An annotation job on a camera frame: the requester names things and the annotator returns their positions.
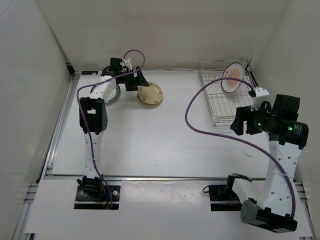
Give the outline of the cream plate floral print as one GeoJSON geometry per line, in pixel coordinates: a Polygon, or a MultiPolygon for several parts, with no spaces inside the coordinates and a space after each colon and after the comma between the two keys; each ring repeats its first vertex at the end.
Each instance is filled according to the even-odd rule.
{"type": "Polygon", "coordinates": [[[146,103],[155,104],[163,100],[164,94],[156,83],[150,82],[149,87],[138,87],[136,97],[142,99],[146,103]]]}

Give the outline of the dark blue rimmed plate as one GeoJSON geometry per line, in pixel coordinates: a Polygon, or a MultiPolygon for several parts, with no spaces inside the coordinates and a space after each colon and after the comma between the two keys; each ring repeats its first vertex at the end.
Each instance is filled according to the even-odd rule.
{"type": "Polygon", "coordinates": [[[105,100],[105,103],[108,105],[115,103],[120,97],[120,95],[121,95],[121,87],[117,85],[108,95],[107,99],[105,100]]]}

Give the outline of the orange sunburst plate green rim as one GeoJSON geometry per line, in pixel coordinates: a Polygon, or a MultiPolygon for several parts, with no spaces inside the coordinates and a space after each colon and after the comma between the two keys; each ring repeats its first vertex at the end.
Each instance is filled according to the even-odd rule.
{"type": "Polygon", "coordinates": [[[244,76],[245,69],[240,62],[233,62],[230,65],[228,65],[222,74],[222,77],[225,78],[220,84],[222,91],[227,94],[230,94],[238,90],[242,83],[235,79],[243,80],[244,76]]]}

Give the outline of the cream plate black spot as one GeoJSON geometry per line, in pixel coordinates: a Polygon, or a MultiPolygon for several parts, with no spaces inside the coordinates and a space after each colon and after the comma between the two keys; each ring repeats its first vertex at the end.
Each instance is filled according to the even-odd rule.
{"type": "Polygon", "coordinates": [[[137,102],[144,108],[153,109],[153,108],[160,106],[163,101],[159,101],[157,103],[147,103],[147,102],[143,101],[141,98],[137,98],[137,102]]]}

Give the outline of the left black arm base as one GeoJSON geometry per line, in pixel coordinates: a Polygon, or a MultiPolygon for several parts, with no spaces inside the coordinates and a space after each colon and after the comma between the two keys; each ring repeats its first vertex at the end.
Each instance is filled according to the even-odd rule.
{"type": "Polygon", "coordinates": [[[77,190],[73,208],[76,210],[118,210],[120,206],[121,185],[108,187],[102,181],[77,180],[77,190]]]}

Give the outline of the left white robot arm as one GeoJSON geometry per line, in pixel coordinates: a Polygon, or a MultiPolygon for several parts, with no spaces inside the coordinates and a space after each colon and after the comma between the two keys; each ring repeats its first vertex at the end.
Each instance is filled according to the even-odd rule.
{"type": "Polygon", "coordinates": [[[87,189],[93,200],[100,200],[105,194],[101,165],[102,138],[108,126],[106,99],[119,85],[124,85],[128,92],[137,91],[139,87],[150,84],[143,76],[140,66],[133,68],[130,59],[111,58],[97,83],[80,87],[76,92],[79,107],[79,124],[85,139],[85,167],[79,183],[87,189]]]}

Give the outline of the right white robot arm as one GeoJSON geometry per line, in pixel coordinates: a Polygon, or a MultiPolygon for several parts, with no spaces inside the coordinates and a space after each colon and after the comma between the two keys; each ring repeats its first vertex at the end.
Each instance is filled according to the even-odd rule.
{"type": "Polygon", "coordinates": [[[243,223],[277,234],[294,232],[298,226],[293,181],[309,134],[308,125],[297,121],[299,107],[300,98],[277,94],[273,104],[238,107],[230,126],[238,136],[266,133],[269,164],[260,193],[249,177],[237,173],[228,176],[224,193],[230,200],[239,198],[243,223]]]}

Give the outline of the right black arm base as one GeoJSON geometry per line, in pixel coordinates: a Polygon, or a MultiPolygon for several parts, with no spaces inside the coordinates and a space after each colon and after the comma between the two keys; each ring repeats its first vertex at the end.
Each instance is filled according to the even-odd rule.
{"type": "Polygon", "coordinates": [[[212,184],[205,186],[202,192],[209,194],[212,212],[240,212],[245,201],[251,202],[254,209],[259,209],[256,201],[257,191],[251,183],[245,183],[244,186],[235,183],[233,187],[227,184],[212,184]]]}

